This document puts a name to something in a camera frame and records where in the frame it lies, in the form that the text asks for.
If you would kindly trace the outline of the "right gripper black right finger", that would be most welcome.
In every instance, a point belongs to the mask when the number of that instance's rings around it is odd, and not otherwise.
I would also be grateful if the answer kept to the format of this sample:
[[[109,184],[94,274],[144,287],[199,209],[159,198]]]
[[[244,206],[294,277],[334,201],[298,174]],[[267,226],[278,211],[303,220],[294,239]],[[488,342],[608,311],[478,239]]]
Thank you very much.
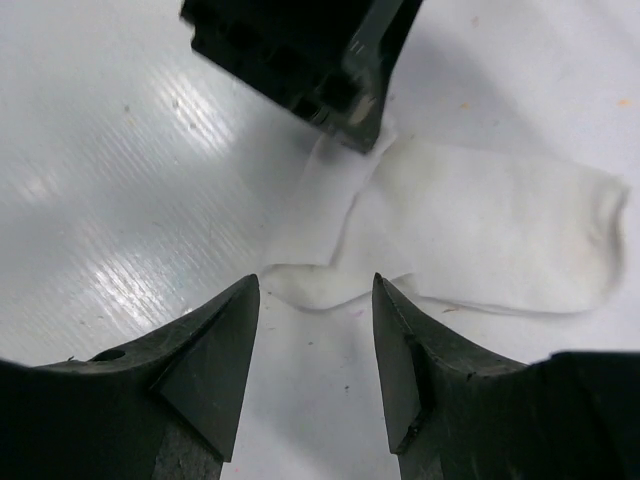
[[[525,365],[422,312],[376,276],[373,333],[390,451],[405,479],[635,479],[639,356]]]

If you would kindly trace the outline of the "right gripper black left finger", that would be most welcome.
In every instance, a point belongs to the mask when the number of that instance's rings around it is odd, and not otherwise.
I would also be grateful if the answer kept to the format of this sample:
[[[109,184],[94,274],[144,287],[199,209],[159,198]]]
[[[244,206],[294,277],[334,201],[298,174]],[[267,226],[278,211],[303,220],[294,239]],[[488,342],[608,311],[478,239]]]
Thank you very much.
[[[260,307],[255,275],[87,361],[1,365],[5,479],[217,479]]]

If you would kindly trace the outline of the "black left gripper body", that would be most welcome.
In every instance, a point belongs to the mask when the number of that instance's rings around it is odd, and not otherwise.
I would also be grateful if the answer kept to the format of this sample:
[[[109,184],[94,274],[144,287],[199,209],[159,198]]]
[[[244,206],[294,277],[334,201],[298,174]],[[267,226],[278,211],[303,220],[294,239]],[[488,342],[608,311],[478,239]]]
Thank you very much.
[[[361,153],[380,135],[420,0],[187,0],[194,52]]]

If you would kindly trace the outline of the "white sock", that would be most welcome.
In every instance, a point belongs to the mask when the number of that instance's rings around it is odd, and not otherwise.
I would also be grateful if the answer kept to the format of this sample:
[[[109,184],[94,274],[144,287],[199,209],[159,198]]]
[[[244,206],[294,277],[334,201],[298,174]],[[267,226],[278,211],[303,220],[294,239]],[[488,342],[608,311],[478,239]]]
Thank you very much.
[[[462,306],[588,311],[621,279],[628,195],[616,177],[574,162],[400,139],[391,126],[365,155],[322,137],[263,277],[313,310],[368,293],[381,274]]]

